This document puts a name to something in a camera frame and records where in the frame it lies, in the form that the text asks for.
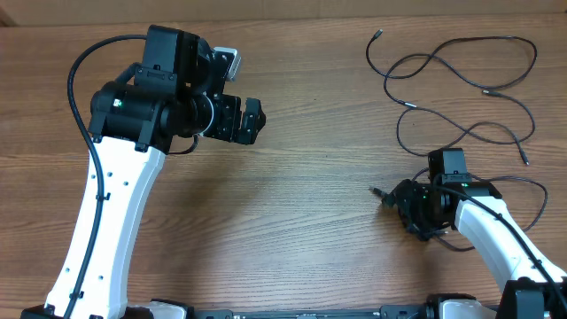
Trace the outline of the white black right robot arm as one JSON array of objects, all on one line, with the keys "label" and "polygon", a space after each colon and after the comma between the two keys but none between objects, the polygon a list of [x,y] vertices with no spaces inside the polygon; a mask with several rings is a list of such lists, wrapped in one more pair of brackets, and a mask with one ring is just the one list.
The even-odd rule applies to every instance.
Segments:
[{"label": "white black right robot arm", "polygon": [[551,262],[511,216],[491,181],[473,176],[460,148],[428,155],[427,183],[405,179],[392,191],[373,188],[406,232],[422,241],[458,231],[481,255],[501,290],[497,308],[468,294],[432,294],[405,318],[564,318],[566,272]]}]

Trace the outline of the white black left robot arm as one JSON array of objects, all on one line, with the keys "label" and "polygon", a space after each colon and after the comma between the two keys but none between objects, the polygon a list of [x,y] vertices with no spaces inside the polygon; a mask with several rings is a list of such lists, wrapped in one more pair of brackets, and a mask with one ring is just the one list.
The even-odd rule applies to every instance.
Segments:
[{"label": "white black left robot arm", "polygon": [[92,97],[79,130],[88,179],[65,262],[42,305],[25,318],[191,318],[192,307],[128,303],[128,272],[144,207],[175,137],[253,144],[266,122],[260,101],[227,95],[240,53],[153,25],[143,59]]}]

